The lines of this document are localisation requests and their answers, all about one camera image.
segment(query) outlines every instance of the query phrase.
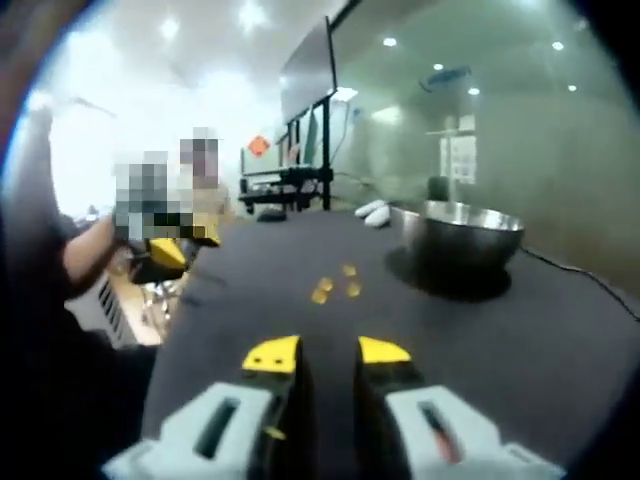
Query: black tablecloth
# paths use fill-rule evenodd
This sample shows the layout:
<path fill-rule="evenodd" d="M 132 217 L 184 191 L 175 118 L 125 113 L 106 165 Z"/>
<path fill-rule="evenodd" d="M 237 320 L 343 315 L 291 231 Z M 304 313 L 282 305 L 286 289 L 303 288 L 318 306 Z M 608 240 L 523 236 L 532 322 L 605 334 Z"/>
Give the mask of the black tablecloth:
<path fill-rule="evenodd" d="M 391 273 L 398 228 L 348 212 L 290 215 L 222 232 L 196 259 L 153 374 L 143 434 L 218 380 L 238 378 L 256 344 L 300 334 L 316 389 L 319 465 L 352 471 L 352 377 L 358 335 L 407 349 L 431 384 L 471 402 L 515 441 L 567 465 L 594 437 L 640 359 L 640 325 L 588 278 L 524 253 L 497 298 L 454 301 Z M 345 293 L 343 264 L 362 292 Z M 336 287 L 310 300 L 321 277 Z"/>

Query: glass wall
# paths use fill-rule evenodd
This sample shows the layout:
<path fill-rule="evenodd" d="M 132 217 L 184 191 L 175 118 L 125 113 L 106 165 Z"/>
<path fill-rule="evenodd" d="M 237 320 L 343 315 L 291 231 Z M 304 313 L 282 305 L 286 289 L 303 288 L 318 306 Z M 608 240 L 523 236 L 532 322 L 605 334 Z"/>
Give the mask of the glass wall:
<path fill-rule="evenodd" d="M 527 245 L 640 295 L 640 124 L 588 22 L 556 0 L 396 3 L 334 33 L 358 92 L 331 119 L 336 191 L 418 199 L 453 178 L 454 198 L 523 219 Z"/>

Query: black stand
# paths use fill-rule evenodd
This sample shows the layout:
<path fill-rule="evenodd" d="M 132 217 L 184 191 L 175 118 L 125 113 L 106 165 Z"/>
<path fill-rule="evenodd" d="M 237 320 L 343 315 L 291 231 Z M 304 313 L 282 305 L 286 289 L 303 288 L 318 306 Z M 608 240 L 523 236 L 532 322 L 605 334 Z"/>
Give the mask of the black stand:
<path fill-rule="evenodd" d="M 331 210 L 331 182 L 333 181 L 333 170 L 331 168 L 330 158 L 330 145 L 331 139 L 329 137 L 329 117 L 330 117 L 330 99 L 326 97 L 319 103 L 313 105 L 311 108 L 311 114 L 317 107 L 322 108 L 322 165 L 320 168 L 313 168 L 312 166 L 300 165 L 300 151 L 302 148 L 298 148 L 295 158 L 295 166 L 284 167 L 282 155 L 278 159 L 280 168 L 278 170 L 263 171 L 246 173 L 245 172 L 245 157 L 244 149 L 240 153 L 240 198 L 246 208 L 247 213 L 253 214 L 254 205 L 261 204 L 281 204 L 282 211 L 286 212 L 287 207 L 295 208 L 298 212 L 309 208 L 309 204 L 312 198 L 320 196 L 322 197 L 322 209 Z M 287 152 L 291 151 L 291 148 L 300 144 L 300 117 L 304 115 L 302 112 L 300 116 L 287 123 L 287 133 L 281 137 L 276 144 L 281 152 L 282 144 L 285 139 L 287 141 Z M 271 187 L 276 192 L 265 191 L 264 193 L 253 193 L 249 191 L 248 177 L 258 175 L 272 175 L 279 174 L 280 180 L 272 182 Z M 322 186 L 322 191 L 317 192 L 303 192 L 304 185 L 309 180 L 315 180 Z M 285 192 L 285 186 L 292 186 L 295 188 L 295 192 Z"/>

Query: metal bowl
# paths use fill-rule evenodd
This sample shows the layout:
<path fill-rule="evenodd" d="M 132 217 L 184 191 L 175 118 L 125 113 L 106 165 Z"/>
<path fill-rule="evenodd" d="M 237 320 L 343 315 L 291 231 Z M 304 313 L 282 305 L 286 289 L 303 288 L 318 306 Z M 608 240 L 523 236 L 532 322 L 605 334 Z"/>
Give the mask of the metal bowl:
<path fill-rule="evenodd" d="M 391 204 L 392 222 L 414 265 L 501 269 L 516 252 L 524 225 L 512 216 L 456 202 Z"/>

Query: orange sign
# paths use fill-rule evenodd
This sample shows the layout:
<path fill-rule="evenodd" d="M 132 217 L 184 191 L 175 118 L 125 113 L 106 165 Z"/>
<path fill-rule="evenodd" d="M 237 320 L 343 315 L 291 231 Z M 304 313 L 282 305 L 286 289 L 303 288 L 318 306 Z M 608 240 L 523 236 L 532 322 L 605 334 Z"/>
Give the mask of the orange sign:
<path fill-rule="evenodd" d="M 249 151 L 256 157 L 261 157 L 267 152 L 267 150 L 269 150 L 270 146 L 271 145 L 269 144 L 269 142 L 267 142 L 266 138 L 258 135 L 249 143 Z"/>

